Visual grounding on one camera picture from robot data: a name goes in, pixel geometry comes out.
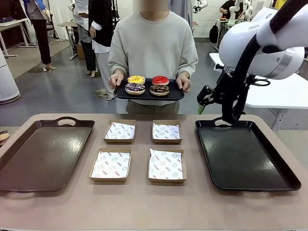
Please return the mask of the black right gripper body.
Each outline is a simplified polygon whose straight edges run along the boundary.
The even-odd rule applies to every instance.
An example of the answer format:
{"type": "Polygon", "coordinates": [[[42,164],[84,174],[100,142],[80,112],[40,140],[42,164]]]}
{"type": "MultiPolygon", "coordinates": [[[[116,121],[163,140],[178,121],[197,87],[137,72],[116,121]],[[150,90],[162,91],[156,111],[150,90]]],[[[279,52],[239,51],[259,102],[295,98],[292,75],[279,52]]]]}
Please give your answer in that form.
{"type": "Polygon", "coordinates": [[[214,103],[223,104],[226,100],[234,99],[237,101],[235,106],[245,105],[248,94],[248,85],[244,83],[236,83],[232,75],[223,71],[213,90],[212,99],[214,103]]]}

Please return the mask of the person's left hand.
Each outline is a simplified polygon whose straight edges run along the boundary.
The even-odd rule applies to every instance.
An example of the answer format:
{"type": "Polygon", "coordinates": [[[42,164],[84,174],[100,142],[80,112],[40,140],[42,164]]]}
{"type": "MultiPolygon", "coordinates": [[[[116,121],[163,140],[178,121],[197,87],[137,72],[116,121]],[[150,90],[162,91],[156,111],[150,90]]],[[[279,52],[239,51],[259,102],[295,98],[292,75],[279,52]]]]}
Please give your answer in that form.
{"type": "Polygon", "coordinates": [[[176,83],[179,89],[182,89],[185,93],[190,91],[191,88],[191,81],[189,79],[189,74],[186,72],[181,73],[177,79],[176,83]]]}

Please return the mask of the person's right hand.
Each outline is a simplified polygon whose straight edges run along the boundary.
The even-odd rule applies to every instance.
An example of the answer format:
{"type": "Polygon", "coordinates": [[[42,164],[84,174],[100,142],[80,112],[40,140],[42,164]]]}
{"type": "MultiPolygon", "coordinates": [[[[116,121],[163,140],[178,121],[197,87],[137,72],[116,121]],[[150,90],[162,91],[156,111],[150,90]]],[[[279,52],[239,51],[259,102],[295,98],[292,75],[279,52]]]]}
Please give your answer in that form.
{"type": "Polygon", "coordinates": [[[109,77],[109,85],[112,89],[121,85],[121,82],[124,79],[124,75],[121,72],[116,72],[109,77]]]}

